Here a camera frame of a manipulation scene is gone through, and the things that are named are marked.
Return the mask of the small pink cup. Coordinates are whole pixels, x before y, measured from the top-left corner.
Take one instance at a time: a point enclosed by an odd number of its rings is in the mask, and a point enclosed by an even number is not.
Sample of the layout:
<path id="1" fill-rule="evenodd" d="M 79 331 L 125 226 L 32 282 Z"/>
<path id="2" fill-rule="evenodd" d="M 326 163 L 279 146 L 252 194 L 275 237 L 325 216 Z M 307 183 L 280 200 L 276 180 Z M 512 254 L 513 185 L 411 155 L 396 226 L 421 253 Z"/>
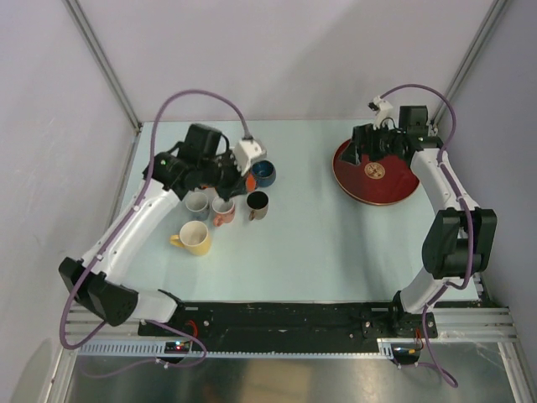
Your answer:
<path id="1" fill-rule="evenodd" d="M 245 186 L 247 193 L 254 192 L 257 189 L 258 183 L 256 181 L 256 178 L 252 174 L 249 174 L 247 179 L 245 180 Z"/>

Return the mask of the grey mug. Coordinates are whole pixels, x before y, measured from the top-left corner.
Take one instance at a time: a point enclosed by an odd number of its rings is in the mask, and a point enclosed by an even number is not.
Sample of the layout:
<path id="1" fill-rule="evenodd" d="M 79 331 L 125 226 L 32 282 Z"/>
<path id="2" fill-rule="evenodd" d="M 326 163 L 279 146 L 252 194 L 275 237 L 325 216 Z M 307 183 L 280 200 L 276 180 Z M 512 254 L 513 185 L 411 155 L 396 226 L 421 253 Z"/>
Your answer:
<path id="1" fill-rule="evenodd" d="M 185 199 L 185 207 L 192 220 L 204 222 L 209 217 L 209 198 L 203 192 L 190 193 Z"/>

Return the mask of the pink mug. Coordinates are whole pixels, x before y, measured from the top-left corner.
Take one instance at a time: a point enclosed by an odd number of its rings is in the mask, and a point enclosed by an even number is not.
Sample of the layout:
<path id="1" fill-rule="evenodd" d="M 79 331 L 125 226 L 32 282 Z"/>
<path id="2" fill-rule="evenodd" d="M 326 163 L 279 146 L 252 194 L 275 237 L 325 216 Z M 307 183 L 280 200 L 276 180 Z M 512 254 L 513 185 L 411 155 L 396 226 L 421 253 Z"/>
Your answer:
<path id="1" fill-rule="evenodd" d="M 231 223 L 235 217 L 236 206 L 234 200 L 224 200 L 216 197 L 211 203 L 214 212 L 213 225 L 220 227 L 224 224 Z"/>

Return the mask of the blue mug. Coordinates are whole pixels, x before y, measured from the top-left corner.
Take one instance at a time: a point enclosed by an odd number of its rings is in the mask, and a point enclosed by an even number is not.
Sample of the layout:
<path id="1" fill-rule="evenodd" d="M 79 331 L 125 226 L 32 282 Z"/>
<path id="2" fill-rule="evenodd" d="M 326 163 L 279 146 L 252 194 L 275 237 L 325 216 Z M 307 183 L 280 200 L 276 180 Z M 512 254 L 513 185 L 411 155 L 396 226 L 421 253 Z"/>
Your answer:
<path id="1" fill-rule="evenodd" d="M 261 160 L 255 163 L 251 173 L 256 181 L 257 188 L 269 187 L 276 179 L 276 169 L 269 160 Z"/>

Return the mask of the brown mug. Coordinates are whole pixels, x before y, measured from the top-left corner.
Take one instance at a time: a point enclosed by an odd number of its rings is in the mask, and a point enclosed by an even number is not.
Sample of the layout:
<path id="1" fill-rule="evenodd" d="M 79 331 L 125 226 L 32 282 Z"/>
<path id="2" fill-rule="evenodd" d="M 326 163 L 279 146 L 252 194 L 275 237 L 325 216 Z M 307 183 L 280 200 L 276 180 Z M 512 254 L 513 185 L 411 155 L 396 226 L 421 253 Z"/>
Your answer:
<path id="1" fill-rule="evenodd" d="M 249 208 L 248 220 L 261 220 L 267 215 L 269 209 L 269 197 L 263 191 L 254 191 L 248 195 L 247 206 Z"/>

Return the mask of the yellow mug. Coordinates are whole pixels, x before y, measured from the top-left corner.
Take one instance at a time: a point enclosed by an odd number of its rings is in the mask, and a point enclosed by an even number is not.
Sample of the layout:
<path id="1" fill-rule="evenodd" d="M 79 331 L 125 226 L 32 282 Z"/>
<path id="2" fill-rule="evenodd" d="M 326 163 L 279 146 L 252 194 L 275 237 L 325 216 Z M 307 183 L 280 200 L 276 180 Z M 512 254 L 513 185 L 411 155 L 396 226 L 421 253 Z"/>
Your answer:
<path id="1" fill-rule="evenodd" d="M 211 235 L 208 227 L 201 221 L 185 223 L 178 234 L 172 235 L 169 242 L 179 248 L 187 250 L 196 256 L 209 253 L 211 248 Z"/>

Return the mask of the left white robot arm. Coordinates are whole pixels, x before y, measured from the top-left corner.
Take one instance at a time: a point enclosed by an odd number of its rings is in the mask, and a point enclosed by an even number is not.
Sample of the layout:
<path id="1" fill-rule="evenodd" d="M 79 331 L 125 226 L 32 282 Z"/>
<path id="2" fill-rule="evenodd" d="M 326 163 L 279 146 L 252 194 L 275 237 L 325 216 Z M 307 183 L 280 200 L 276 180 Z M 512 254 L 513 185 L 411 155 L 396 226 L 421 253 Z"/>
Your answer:
<path id="1" fill-rule="evenodd" d="M 138 249 L 188 194 L 209 187 L 229 200 L 251 190 L 251 167 L 266 149 L 244 137 L 219 152 L 219 143 L 226 141 L 220 130 L 193 123 L 184 140 L 154 156 L 138 193 L 103 237 L 82 258 L 65 258 L 60 264 L 60 277 L 76 302 L 113 327 L 149 319 L 169 335 L 185 328 L 186 315 L 177 309 L 176 297 L 163 290 L 133 290 L 124 279 Z"/>

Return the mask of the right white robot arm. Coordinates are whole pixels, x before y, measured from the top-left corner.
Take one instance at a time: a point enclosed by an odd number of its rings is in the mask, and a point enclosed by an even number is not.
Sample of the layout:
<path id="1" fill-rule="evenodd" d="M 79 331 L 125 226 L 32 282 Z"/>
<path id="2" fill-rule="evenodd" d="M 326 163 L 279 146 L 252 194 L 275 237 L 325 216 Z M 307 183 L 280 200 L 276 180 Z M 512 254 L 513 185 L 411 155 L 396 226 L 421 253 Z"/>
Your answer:
<path id="1" fill-rule="evenodd" d="M 445 292 L 464 290 L 483 272 L 492 252 L 498 218 L 483 209 L 462 186 L 451 167 L 446 144 L 430 130 L 425 106 L 404 106 L 389 128 L 392 105 L 376 98 L 368 104 L 373 123 L 356 126 L 343 159 L 358 165 L 387 156 L 402 160 L 425 189 L 435 218 L 421 249 L 423 267 L 389 305 L 384 323 L 397 336 L 427 328 L 426 315 Z"/>

